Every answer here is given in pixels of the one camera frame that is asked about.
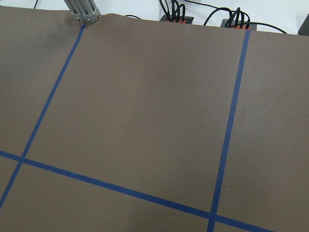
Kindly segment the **aluminium frame post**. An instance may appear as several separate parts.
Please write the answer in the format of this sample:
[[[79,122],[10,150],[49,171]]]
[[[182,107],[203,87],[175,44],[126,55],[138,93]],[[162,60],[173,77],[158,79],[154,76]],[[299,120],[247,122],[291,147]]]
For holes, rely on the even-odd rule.
[[[64,0],[64,2],[76,21],[96,23],[100,19],[100,11],[93,0]]]

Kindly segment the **orange circuit board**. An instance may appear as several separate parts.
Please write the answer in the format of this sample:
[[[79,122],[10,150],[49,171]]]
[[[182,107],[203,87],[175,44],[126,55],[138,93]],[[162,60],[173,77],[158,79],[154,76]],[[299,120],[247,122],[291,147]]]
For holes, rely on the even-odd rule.
[[[255,24],[246,24],[246,22],[244,22],[244,24],[241,25],[240,21],[238,21],[238,23],[236,24],[235,20],[233,20],[231,25],[229,25],[227,21],[228,21],[227,19],[223,19],[222,22],[221,22],[220,27],[222,27],[222,28],[246,29],[246,30],[257,31],[257,25],[255,25]]]
[[[182,24],[192,24],[193,23],[193,20],[194,20],[194,17],[191,17],[191,16],[185,16],[185,17],[182,17],[182,16],[176,16],[175,19],[173,20],[168,20],[167,16],[166,15],[163,15],[159,21],[161,22],[174,22],[174,23],[182,23]]]

